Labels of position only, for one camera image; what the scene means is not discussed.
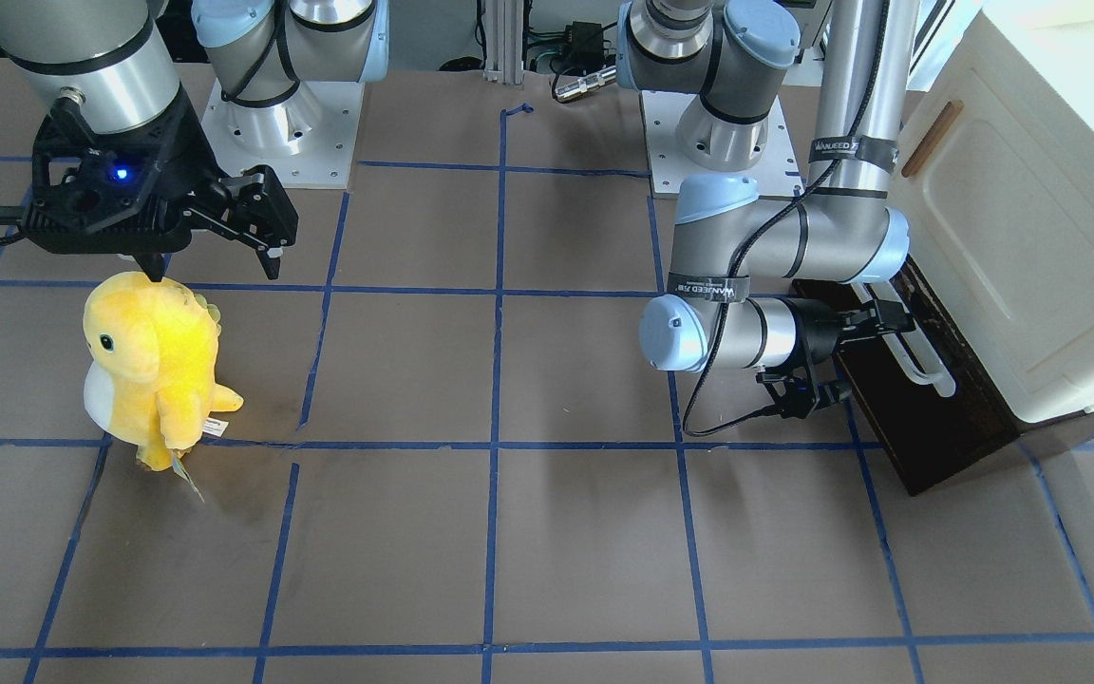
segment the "wooden handle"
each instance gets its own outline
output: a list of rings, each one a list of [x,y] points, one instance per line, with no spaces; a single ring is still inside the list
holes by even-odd
[[[947,135],[947,130],[952,128],[952,121],[955,121],[964,109],[965,104],[961,100],[952,100],[943,105],[943,112],[940,112],[940,115],[934,118],[928,134],[920,140],[919,147],[915,148],[915,153],[906,161],[906,165],[903,167],[903,177],[911,177],[923,170],[926,161],[930,159],[931,153],[943,140],[943,136]]]

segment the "mounting plate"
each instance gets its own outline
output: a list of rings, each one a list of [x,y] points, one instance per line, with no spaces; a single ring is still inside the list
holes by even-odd
[[[303,151],[290,156],[265,156],[240,148],[226,123],[226,106],[222,103],[221,83],[213,82],[209,105],[200,118],[205,137],[209,139],[218,164],[226,173],[238,175],[256,164],[268,164],[277,171],[284,187],[342,190],[349,187],[352,152],[357,146],[357,123],[361,120],[363,83],[306,82],[323,104],[326,125],[318,126],[303,139]]]
[[[691,162],[678,147],[673,131],[682,113],[695,95],[686,92],[644,90],[641,92],[641,112],[644,115],[644,141],[648,144],[648,163],[652,172],[652,195],[657,198],[676,196],[682,182],[696,173],[715,173]],[[791,150],[788,125],[782,119],[782,107],[776,98],[767,117],[767,144],[759,161],[744,172],[759,182],[764,198],[792,198],[803,190],[795,153]]]

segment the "yellow stuffed toy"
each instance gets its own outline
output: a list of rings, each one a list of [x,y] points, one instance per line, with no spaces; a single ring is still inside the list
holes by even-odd
[[[138,444],[151,471],[174,467],[188,479],[178,459],[200,439],[206,417],[243,406],[213,382],[218,320],[200,294],[136,271],[109,277],[86,300],[83,337],[94,360],[83,406],[104,431]]]

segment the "toy tag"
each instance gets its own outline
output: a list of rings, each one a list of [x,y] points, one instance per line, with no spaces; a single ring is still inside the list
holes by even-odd
[[[226,432],[226,425],[230,425],[230,421],[218,420],[217,417],[207,417],[205,424],[200,426],[200,431],[213,437],[222,437],[222,433]]]
[[[179,454],[176,454],[174,451],[171,453],[171,471],[174,471],[176,475],[183,477],[184,480],[187,482],[188,486],[191,486],[191,490],[194,490],[194,492],[197,494],[197,497],[200,498],[200,502],[206,502],[206,497],[200,492],[200,489],[197,489],[197,484],[191,480],[191,476],[188,475],[188,472],[184,471],[184,464],[179,463]]]

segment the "light blue joint cap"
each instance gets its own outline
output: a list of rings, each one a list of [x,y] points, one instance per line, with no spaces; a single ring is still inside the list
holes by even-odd
[[[791,12],[771,0],[730,0],[724,25],[756,60],[787,69],[800,51],[800,26]]]
[[[888,228],[885,229],[885,240],[881,247],[876,250],[876,255],[868,262],[860,275],[852,277],[847,282],[882,282],[897,276],[897,271],[906,264],[906,256],[910,253],[910,221],[906,220],[906,213],[897,209],[885,207],[888,212]]]
[[[757,198],[759,182],[746,174],[696,173],[682,182],[673,222],[705,220],[744,207]]]
[[[656,370],[699,372],[708,362],[708,334],[685,299],[651,299],[639,317],[639,349]]]
[[[374,0],[374,31],[370,34],[370,51],[365,54],[365,66],[361,67],[360,83],[374,83],[386,78],[391,66],[391,12],[386,0]]]
[[[639,90],[636,88],[636,78],[630,73],[630,36],[627,34],[627,12],[630,12],[630,3],[619,5],[619,43],[615,57],[615,82],[619,88],[626,90]]]
[[[191,25],[201,47],[223,47],[243,38],[272,10],[274,0],[194,0]]]

